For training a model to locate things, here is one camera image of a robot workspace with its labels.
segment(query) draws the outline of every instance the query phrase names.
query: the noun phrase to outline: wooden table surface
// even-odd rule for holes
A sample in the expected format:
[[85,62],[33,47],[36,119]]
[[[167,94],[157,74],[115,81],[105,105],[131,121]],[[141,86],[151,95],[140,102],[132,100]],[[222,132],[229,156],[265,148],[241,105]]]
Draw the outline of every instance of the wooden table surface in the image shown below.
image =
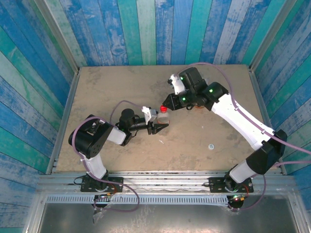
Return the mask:
[[[167,84],[170,75],[185,66],[83,67],[61,148],[57,171],[84,171],[80,158],[68,144],[71,132],[88,115],[109,120],[120,100],[159,109],[173,89]],[[255,93],[244,65],[220,66],[232,81],[239,104],[262,121]],[[212,67],[197,66],[209,83],[219,82],[228,89],[222,75]],[[113,115],[119,121],[121,111],[132,108],[121,104]],[[253,150],[246,140],[225,120],[207,109],[170,111],[171,123],[156,135],[139,131],[131,142],[121,147],[107,141],[101,151],[110,171],[135,170],[228,170]]]

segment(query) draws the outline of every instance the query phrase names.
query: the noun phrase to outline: small screw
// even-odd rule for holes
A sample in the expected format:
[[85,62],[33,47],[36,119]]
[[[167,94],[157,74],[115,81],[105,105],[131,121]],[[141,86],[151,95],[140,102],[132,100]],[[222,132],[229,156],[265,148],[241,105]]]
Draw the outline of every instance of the small screw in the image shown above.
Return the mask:
[[214,146],[214,144],[209,144],[208,148],[209,148],[210,150],[213,150],[213,149],[215,148],[215,146]]

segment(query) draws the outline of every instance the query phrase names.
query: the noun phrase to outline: small bottle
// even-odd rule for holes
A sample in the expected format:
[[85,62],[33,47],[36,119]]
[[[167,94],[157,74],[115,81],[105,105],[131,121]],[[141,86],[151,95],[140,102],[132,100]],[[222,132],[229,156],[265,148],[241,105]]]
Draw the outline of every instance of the small bottle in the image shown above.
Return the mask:
[[158,124],[169,124],[170,123],[170,115],[167,112],[167,107],[161,105],[160,112],[157,114],[157,123]]

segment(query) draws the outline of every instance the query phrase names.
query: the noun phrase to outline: blue wall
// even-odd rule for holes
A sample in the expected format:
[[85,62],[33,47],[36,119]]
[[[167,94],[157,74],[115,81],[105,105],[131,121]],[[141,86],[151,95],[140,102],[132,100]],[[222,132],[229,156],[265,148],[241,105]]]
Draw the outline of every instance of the blue wall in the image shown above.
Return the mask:
[[0,232],[21,232],[73,71],[33,0],[0,0]]
[[250,64],[285,0],[46,0],[78,66]]
[[[311,1],[297,0],[255,71],[275,129],[294,145],[311,150]],[[284,161],[311,160],[287,147]],[[311,165],[286,166],[311,211]]]

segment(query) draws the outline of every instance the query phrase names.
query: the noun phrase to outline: red object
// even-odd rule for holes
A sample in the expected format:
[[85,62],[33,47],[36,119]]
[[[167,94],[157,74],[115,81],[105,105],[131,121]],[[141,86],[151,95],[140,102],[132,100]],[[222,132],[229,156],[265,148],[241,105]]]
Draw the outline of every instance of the red object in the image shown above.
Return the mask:
[[167,107],[164,107],[163,105],[161,105],[160,111],[161,111],[162,113],[167,112]]

